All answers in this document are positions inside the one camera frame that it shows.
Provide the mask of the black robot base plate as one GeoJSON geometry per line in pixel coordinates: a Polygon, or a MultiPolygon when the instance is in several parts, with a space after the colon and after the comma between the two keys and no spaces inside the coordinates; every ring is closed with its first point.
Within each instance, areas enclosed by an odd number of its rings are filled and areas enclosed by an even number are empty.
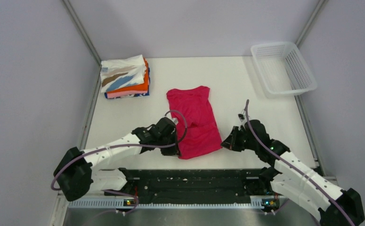
{"type": "Polygon", "coordinates": [[[121,169],[127,179],[122,193],[139,204],[249,204],[277,208],[282,196],[264,180],[265,169],[121,169]]]}

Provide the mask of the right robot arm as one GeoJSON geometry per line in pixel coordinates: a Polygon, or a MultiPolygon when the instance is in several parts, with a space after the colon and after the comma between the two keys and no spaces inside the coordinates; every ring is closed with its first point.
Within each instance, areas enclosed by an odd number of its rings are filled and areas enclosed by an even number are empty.
{"type": "Polygon", "coordinates": [[[271,139],[259,120],[246,120],[239,114],[222,147],[236,152],[252,150],[269,166],[259,175],[259,189],[277,193],[306,210],[321,226],[358,226],[365,220],[360,194],[328,181],[299,160],[279,140],[271,139]]]}

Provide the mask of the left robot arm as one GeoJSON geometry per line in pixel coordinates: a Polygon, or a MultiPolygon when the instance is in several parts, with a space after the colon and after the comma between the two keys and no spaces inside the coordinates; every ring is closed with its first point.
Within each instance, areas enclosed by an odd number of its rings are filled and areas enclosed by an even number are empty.
{"type": "Polygon", "coordinates": [[[163,154],[177,153],[176,126],[178,120],[162,117],[149,127],[135,128],[129,134],[91,149],[73,147],[66,151],[54,170],[51,188],[58,184],[70,202],[88,193],[115,190],[121,194],[132,192],[134,183],[127,178],[118,164],[122,159],[159,148],[163,154]]]}

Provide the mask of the crimson red t-shirt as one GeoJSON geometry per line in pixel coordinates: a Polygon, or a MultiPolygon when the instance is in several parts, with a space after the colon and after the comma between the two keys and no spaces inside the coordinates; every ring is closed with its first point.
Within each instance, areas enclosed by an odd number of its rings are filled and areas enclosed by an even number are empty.
{"type": "Polygon", "coordinates": [[[222,139],[209,102],[210,88],[199,86],[194,89],[171,89],[166,93],[173,118],[177,118],[176,125],[180,151],[179,158],[188,160],[206,155],[221,149],[222,139]]]}

